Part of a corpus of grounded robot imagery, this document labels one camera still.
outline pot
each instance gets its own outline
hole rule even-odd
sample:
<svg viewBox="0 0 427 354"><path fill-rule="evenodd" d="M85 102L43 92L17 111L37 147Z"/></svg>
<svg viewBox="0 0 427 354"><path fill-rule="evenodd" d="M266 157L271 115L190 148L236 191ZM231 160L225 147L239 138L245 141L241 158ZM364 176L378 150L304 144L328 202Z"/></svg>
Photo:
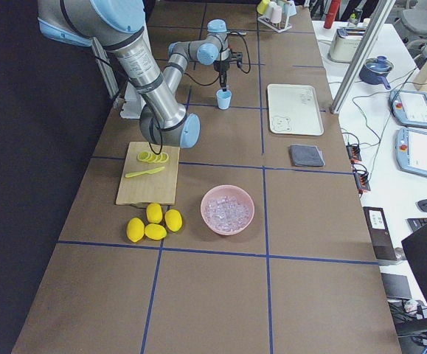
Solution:
<svg viewBox="0 0 427 354"><path fill-rule="evenodd" d="M390 84L386 77L392 69L393 64L386 57L380 55L376 58L366 60L359 73L359 77L365 83L371 85L380 85L382 83L387 90L390 90Z"/></svg>

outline yellow knife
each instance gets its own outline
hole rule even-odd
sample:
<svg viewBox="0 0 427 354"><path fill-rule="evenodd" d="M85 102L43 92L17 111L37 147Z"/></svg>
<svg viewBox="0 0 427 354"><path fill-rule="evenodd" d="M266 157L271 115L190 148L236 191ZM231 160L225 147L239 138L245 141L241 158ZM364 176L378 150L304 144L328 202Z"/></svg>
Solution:
<svg viewBox="0 0 427 354"><path fill-rule="evenodd" d="M125 174L125 178L136 177L136 176L144 175L146 173L149 174L149 175L152 175L153 173L161 172L164 168L166 168L166 167L165 166L161 166L161 167L151 168L150 170L144 170L144 171L139 171L139 172L126 173Z"/></svg>

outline white desk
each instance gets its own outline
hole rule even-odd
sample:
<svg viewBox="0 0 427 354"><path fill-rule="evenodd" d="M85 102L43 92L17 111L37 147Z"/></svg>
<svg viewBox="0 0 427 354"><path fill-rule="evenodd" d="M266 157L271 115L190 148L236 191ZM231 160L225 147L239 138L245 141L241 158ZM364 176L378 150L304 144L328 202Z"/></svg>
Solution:
<svg viewBox="0 0 427 354"><path fill-rule="evenodd" d="M319 41L319 49L322 54L323 64L327 70L327 78L330 89L334 94L338 91L339 83L347 70L348 64L332 62L327 53L330 45L326 43L333 39L337 27L345 26L345 23L335 22L331 29L323 28L323 21L314 21L313 27ZM384 55L394 64L394 69L387 77L389 82L402 77L391 83L392 88L399 88L409 72L415 67L414 61L405 46L398 37L397 32L391 24L385 24L378 37L378 41L371 52L370 58ZM412 84L404 86L407 90L414 90ZM407 218L425 218L427 213L421 212L416 202L427 198L427 178L411 173L400 171L395 159L395 134L400 130L388 109L388 92L383 85L369 85L363 82L354 83L351 93L346 99L339 113L339 122L343 131L354 133L360 143L367 142L371 145L377 142L377 137L365 126L364 117L353 104L352 98L356 96L367 96L375 92L384 92L368 98L356 99L362 110L368 117L370 127L379 135L383 131L381 146L377 157L377 147L361 147L363 164L370 171L375 160L375 166L370 179L371 192L364 193L361 198L363 207L383 208L388 223L389 232L394 247L401 247L401 241L412 233L406 222ZM410 289L414 299L424 300L423 295L414 279L412 271L407 262L398 265L381 267L383 273L400 274L408 277Z"/></svg>

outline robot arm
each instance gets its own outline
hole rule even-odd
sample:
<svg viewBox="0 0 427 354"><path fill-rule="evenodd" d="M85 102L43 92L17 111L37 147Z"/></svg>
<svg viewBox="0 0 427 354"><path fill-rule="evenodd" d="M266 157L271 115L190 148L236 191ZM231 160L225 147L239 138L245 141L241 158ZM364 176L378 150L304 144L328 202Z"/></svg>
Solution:
<svg viewBox="0 0 427 354"><path fill-rule="evenodd" d="M91 46L96 37L117 57L147 103L140 119L146 140L191 148L198 140L200 120L195 114L187 115L174 94L189 60L214 63L226 88L226 70L217 65L231 60L226 25L222 20L211 21L205 40L171 44L169 63L161 73L142 39L143 9L142 0L38 0L38 20L41 32L56 41Z"/></svg>

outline pink bowl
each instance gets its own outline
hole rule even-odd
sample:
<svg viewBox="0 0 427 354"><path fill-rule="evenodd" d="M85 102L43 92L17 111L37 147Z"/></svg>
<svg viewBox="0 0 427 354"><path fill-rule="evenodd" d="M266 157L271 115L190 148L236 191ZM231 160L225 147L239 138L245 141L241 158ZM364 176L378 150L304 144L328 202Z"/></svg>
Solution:
<svg viewBox="0 0 427 354"><path fill-rule="evenodd" d="M254 202L248 193L228 184L209 190L201 200L201 217L219 235L243 231L254 217Z"/></svg>

